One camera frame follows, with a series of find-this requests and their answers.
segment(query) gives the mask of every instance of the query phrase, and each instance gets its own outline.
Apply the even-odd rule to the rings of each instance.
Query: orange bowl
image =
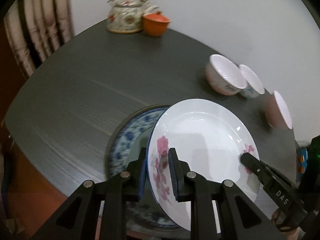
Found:
[[[161,15],[161,11],[143,15],[143,27],[145,32],[152,37],[161,36],[168,27],[170,19]]]

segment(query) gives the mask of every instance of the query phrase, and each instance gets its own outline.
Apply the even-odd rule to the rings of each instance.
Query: round table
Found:
[[[233,112],[251,133],[260,159],[294,181],[293,130],[268,126],[263,113],[267,92],[251,100],[214,92],[204,67],[215,53],[173,30],[159,38],[143,32],[120,35],[107,32],[102,21],[37,69],[12,102],[5,123],[35,168],[69,196],[87,179],[107,179],[108,141],[127,116],[149,105],[203,98]],[[255,203],[269,217],[276,209],[262,188]]]

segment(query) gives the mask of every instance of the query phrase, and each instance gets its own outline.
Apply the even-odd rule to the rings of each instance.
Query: plate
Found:
[[[231,179],[254,202],[259,180],[240,163],[250,152],[259,159],[255,143],[245,125],[229,110],[204,99],[181,101],[159,118],[147,149],[147,174],[155,200],[179,226],[190,231],[190,202],[178,203],[172,191],[168,149],[174,147],[179,160],[206,179]],[[212,202],[217,232],[220,225]]]
[[[152,106],[126,119],[115,132],[110,151],[109,176],[125,171],[128,163],[139,158],[141,147],[147,147],[154,125],[168,107]],[[127,202],[127,214],[146,228],[161,230],[178,228],[155,202],[150,183],[146,180],[140,202]]]

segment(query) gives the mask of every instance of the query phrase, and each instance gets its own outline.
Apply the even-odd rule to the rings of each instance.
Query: oval white plate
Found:
[[[147,172],[155,200],[179,226],[190,230],[190,202],[178,203],[172,191],[168,149],[174,147],[179,160],[206,179],[231,179],[255,201],[259,181],[240,163],[250,152],[259,159],[254,141],[244,124],[229,110],[204,99],[181,101],[166,110],[156,123],[147,149]],[[213,201],[217,232],[220,232]]]

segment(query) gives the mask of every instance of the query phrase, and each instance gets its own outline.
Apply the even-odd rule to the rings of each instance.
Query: floral teapot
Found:
[[[135,33],[143,30],[142,14],[159,8],[148,0],[109,0],[112,8],[107,18],[107,28],[113,33]]]

